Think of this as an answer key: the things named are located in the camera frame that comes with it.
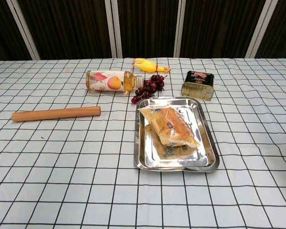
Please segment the packaged bread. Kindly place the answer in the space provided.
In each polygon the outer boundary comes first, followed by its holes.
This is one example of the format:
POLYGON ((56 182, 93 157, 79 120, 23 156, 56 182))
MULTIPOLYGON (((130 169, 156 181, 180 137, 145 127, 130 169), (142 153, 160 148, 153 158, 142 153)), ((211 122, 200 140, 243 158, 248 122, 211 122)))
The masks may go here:
POLYGON ((173 107, 141 108, 141 114, 158 135, 161 143, 167 146, 196 148, 200 145, 190 126, 173 107))

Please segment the stainless steel tray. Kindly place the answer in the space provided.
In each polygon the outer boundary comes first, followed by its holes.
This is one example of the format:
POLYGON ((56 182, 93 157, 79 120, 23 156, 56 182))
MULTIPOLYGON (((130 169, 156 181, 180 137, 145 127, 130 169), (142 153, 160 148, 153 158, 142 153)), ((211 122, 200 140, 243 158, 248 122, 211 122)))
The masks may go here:
POLYGON ((135 115, 134 163, 151 171, 212 172, 219 156, 200 103, 190 98, 149 98, 137 104, 135 115), (141 109, 173 108, 188 124, 197 145, 162 144, 141 109))

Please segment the dark red grape bunch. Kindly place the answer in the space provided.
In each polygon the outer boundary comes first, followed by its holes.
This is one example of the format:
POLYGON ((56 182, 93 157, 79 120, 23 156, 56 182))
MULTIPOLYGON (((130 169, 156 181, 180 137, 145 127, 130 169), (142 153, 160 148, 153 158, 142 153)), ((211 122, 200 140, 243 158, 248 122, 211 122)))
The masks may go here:
POLYGON ((143 81, 143 86, 135 90, 135 96, 131 99, 132 104, 137 104, 141 99, 150 98, 158 91, 164 90, 166 76, 154 74, 148 80, 143 81))

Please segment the peach juice bottle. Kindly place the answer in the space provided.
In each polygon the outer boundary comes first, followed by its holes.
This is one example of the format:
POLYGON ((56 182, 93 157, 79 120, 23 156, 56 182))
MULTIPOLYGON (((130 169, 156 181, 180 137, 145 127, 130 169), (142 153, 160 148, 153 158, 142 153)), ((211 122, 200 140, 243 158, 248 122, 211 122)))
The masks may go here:
POLYGON ((88 71, 86 87, 94 91, 129 92, 143 87, 144 77, 129 71, 88 71))

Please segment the yellow rubber chicken toy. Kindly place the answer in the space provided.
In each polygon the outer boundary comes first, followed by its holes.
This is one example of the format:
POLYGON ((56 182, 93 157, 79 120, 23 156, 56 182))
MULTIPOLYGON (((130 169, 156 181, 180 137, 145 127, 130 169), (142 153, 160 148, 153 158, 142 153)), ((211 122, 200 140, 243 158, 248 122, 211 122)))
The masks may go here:
POLYGON ((155 62, 143 58, 134 58, 132 65, 148 73, 168 73, 171 70, 169 67, 160 66, 155 62))

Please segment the black luncheon meat can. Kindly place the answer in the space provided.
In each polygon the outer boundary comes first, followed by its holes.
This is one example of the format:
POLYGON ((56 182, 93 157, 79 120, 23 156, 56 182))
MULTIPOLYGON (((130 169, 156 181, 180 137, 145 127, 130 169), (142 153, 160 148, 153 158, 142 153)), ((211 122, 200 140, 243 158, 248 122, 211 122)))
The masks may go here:
POLYGON ((211 100, 214 95, 214 79, 212 73, 188 71, 181 88, 185 97, 211 100))

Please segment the dark folding screen with white frames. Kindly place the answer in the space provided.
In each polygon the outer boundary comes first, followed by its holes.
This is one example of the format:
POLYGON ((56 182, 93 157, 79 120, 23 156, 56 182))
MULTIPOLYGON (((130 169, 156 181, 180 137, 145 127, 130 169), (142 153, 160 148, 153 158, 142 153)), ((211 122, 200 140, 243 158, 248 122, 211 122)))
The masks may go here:
MULTIPOLYGON (((110 58, 105 0, 18 0, 43 60, 110 58)), ((117 0, 123 57, 172 57, 179 0, 117 0)), ((182 58, 243 58, 266 0, 185 0, 182 58)), ((278 0, 256 53, 286 58, 286 0, 278 0)), ((0 0, 0 60, 31 55, 0 0)))

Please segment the wooden rolling pin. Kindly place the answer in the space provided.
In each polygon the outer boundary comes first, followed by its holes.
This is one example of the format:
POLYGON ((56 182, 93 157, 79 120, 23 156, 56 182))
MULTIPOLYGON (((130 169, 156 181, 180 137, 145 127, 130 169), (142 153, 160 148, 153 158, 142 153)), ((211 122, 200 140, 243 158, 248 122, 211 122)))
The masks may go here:
POLYGON ((77 107, 77 108, 17 112, 11 115, 11 119, 14 122, 23 122, 23 121, 38 121, 38 120, 100 116, 100 115, 101 115, 101 108, 99 106, 94 106, 94 107, 77 107))

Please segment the white black checked tablecloth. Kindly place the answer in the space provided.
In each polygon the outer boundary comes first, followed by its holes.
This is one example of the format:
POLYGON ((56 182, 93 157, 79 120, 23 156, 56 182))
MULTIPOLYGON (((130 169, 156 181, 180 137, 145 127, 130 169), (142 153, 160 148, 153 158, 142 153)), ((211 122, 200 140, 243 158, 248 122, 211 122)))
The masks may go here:
POLYGON ((214 74, 202 109, 211 173, 133 163, 132 94, 88 91, 88 70, 140 74, 125 59, 0 61, 0 229, 286 229, 286 59, 159 58, 159 96, 189 70, 214 74), (17 112, 101 108, 100 116, 14 122, 17 112))

